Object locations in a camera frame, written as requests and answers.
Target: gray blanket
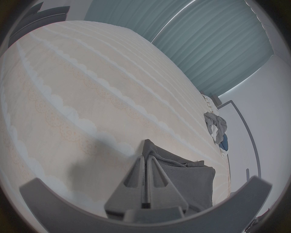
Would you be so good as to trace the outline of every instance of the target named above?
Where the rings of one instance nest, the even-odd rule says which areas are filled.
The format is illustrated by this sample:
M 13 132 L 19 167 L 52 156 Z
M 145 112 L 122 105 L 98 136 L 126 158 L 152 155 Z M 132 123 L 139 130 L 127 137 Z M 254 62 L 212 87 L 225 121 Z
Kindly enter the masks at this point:
M 223 135 L 227 129 L 226 121 L 220 117 L 215 115 L 212 112 L 204 113 L 205 122 L 207 125 L 208 132 L 212 134 L 211 126 L 215 125 L 218 128 L 218 135 L 216 136 L 216 144 L 219 144 L 223 141 Z
M 168 178 L 188 202 L 186 216 L 203 211 L 212 206 L 212 187 L 215 170 L 204 165 L 204 161 L 192 162 L 172 154 L 146 139 L 143 156 L 154 156 Z

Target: mattress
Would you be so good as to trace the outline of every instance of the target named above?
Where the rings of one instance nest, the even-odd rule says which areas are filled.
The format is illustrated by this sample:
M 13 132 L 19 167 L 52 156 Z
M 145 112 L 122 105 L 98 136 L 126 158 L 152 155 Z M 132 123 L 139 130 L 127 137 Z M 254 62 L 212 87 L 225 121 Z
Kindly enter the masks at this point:
M 0 58 L 0 179 L 30 222 L 19 186 L 41 178 L 69 202 L 104 216 L 104 203 L 143 142 L 216 170 L 213 204 L 230 193 L 228 160 L 207 131 L 203 96 L 130 29 L 53 23 Z

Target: gray cloth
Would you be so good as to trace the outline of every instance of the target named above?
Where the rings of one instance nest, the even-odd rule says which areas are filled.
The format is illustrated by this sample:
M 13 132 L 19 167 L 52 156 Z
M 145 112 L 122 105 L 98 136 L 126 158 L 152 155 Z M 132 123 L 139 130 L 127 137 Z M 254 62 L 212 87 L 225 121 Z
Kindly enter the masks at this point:
M 204 118 L 205 118 L 208 132 L 210 134 L 212 134 L 212 129 L 211 129 L 212 125 L 215 125 L 218 128 L 218 135 L 216 136 L 215 143 L 216 144 L 221 143 L 223 141 L 223 135 L 225 134 L 226 129 L 227 129 L 226 121 L 222 117 L 217 116 L 212 112 L 204 113 Z
M 204 165 L 204 161 L 192 162 L 172 154 L 146 139 L 142 152 L 145 160 L 154 156 L 168 178 L 188 202 L 186 216 L 212 206 L 212 187 L 215 169 Z

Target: curtain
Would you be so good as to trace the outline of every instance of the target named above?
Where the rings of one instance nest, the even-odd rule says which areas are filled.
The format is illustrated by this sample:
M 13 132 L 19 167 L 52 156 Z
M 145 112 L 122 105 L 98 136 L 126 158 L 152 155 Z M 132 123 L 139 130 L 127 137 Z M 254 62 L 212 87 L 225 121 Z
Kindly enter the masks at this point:
M 95 0 L 85 20 L 127 27 L 150 42 L 154 39 L 198 90 L 219 96 L 256 72 L 273 50 L 244 0 L 195 0 L 177 14 L 190 2 Z

